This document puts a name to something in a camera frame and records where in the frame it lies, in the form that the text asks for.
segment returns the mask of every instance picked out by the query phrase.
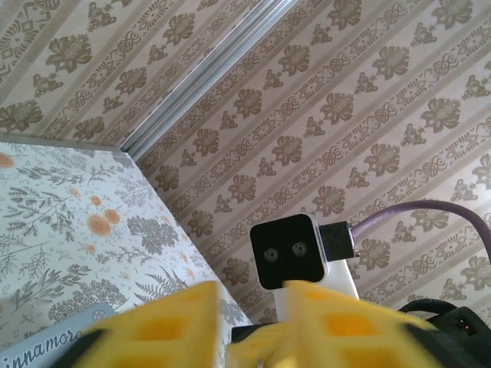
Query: camera lens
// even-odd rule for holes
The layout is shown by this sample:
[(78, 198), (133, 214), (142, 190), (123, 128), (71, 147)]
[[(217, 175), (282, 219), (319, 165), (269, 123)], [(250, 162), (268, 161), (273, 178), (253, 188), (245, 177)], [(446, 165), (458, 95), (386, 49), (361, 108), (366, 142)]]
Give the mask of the camera lens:
[(303, 257), (307, 253), (307, 245), (305, 243), (299, 242), (292, 246), (293, 254), (297, 257)]
[(278, 251), (274, 248), (270, 248), (264, 252), (264, 258), (268, 262), (274, 262), (278, 259)]

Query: black camera module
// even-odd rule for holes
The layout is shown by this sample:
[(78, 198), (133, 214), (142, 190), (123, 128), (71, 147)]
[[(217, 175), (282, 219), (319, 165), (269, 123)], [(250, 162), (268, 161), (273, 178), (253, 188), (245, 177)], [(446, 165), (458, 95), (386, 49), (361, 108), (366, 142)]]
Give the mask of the black camera module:
[(278, 259), (278, 251), (274, 248), (270, 248), (264, 252), (264, 258), (268, 262), (274, 262)]
[(292, 251), (297, 257), (303, 257), (307, 253), (307, 245), (299, 241), (298, 243), (294, 243)]
[(259, 283), (266, 290), (287, 280), (319, 282), (325, 276), (318, 228), (306, 214), (263, 222), (251, 228), (252, 250)]

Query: patterned wallpaper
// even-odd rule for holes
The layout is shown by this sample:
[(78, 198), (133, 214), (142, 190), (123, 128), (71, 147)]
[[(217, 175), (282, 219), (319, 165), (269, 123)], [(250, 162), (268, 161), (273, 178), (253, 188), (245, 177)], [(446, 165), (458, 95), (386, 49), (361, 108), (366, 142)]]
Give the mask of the patterned wallpaper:
[(0, 133), (115, 146), (256, 3), (0, 2)]
[[(0, 351), (96, 303), (218, 280), (126, 153), (0, 143), (0, 218)], [(224, 287), (219, 308), (228, 343), (249, 321)]]
[[(299, 0), (138, 165), (246, 313), (272, 320), (258, 222), (357, 223), (426, 198), (491, 224), (490, 52), (487, 0)], [(362, 298), (440, 297), (491, 320), (491, 266), (465, 221), (408, 212), (357, 244)]]

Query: box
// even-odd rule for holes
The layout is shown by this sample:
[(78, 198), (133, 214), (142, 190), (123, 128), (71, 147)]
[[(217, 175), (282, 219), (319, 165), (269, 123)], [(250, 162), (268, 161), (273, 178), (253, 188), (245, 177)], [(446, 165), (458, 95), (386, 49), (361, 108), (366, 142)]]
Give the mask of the box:
[(0, 352), (0, 368), (49, 367), (82, 335), (82, 331), (114, 314), (116, 312), (110, 305), (95, 304)]

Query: white mount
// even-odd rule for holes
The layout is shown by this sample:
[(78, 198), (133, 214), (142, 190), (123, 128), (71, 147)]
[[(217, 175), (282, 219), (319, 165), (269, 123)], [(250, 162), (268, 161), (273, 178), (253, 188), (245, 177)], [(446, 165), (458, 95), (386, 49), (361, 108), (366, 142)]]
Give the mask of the white mount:
[[(324, 263), (324, 265), (325, 276), (318, 282), (319, 285), (327, 289), (339, 291), (340, 293), (351, 297), (356, 297), (357, 299), (359, 298), (350, 270), (348, 269), (348, 263), (345, 259), (327, 262), (327, 264)], [(278, 321), (285, 321), (287, 319), (286, 289), (284, 287), (276, 289), (273, 291), (273, 294), (275, 296)]]

